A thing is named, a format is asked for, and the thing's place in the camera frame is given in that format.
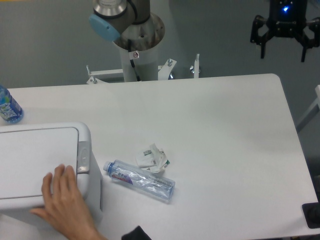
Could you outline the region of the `person's bare hand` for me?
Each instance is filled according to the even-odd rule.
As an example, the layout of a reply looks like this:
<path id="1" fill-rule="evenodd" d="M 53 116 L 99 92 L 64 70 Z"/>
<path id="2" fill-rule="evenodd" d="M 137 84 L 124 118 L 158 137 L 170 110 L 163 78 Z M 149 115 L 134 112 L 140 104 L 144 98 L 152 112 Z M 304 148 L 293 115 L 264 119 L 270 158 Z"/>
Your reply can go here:
<path id="1" fill-rule="evenodd" d="M 43 178 L 41 191 L 44 207 L 31 209 L 31 214 L 46 221 L 69 240 L 81 240 L 85 232 L 97 230 L 70 165 L 61 164 L 53 174 L 49 172 Z"/>

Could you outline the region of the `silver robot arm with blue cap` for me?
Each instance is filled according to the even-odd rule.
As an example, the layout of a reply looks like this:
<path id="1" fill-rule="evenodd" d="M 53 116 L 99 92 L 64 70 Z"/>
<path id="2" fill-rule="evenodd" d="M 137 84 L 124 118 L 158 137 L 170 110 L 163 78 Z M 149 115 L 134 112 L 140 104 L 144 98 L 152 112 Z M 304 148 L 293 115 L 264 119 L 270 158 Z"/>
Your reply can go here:
<path id="1" fill-rule="evenodd" d="M 306 0 L 271 0 L 269 17 L 255 16 L 250 42 L 261 47 L 261 58 L 273 37 L 296 39 L 302 45 L 302 62 L 308 49 L 319 47 L 320 19 L 306 19 L 307 4 Z M 151 13 L 148 0 L 94 0 L 92 5 L 91 28 L 127 52 L 152 49 L 164 38 L 165 26 Z"/>

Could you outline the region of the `bare forearm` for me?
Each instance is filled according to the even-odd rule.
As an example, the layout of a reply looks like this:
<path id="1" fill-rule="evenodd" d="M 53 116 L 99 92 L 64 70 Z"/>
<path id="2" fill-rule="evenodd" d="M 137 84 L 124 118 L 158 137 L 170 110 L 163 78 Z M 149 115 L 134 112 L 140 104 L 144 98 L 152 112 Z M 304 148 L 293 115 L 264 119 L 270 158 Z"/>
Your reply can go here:
<path id="1" fill-rule="evenodd" d="M 103 236 L 100 232 L 95 229 L 91 229 L 90 231 L 85 232 L 81 236 L 82 240 L 108 240 L 105 236 Z"/>

